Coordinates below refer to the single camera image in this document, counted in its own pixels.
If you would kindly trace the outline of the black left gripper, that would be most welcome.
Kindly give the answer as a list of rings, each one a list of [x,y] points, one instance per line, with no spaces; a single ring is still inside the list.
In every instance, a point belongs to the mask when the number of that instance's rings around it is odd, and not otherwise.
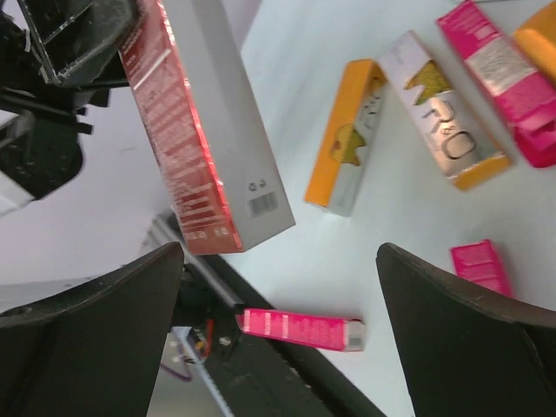
[[[79,116],[109,107],[128,86],[118,50],[138,22],[136,1],[20,1],[27,26],[1,15],[1,188],[5,198],[41,200],[83,167]]]

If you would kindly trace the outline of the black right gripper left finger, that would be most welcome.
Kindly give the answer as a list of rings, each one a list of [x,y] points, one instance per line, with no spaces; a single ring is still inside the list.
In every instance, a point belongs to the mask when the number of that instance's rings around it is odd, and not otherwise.
[[[144,416],[184,255],[166,244],[1,315],[3,416]]]

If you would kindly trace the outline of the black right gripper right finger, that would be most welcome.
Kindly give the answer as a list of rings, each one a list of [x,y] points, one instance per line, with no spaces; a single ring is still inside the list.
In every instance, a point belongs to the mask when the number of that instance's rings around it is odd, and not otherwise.
[[[393,243],[376,265],[417,416],[553,416],[555,313]]]

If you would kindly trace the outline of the dark red toothpaste box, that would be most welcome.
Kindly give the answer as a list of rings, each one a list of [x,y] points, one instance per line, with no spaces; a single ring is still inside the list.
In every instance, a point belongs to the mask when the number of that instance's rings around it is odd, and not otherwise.
[[[219,1],[141,1],[120,57],[188,251],[241,253],[295,225]]]

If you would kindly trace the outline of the gold silver toothpaste box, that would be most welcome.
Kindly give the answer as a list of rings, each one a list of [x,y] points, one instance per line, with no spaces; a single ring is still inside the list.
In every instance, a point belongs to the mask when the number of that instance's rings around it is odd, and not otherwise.
[[[511,159],[412,30],[378,58],[442,174],[460,190],[511,167]]]

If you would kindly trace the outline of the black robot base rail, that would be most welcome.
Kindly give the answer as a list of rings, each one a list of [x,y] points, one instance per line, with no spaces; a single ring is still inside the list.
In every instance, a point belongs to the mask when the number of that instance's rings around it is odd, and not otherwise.
[[[162,369],[196,372],[172,328],[192,328],[195,347],[233,416],[380,416],[381,410],[323,354],[311,347],[243,334],[243,307],[266,308],[219,255],[186,252]]]

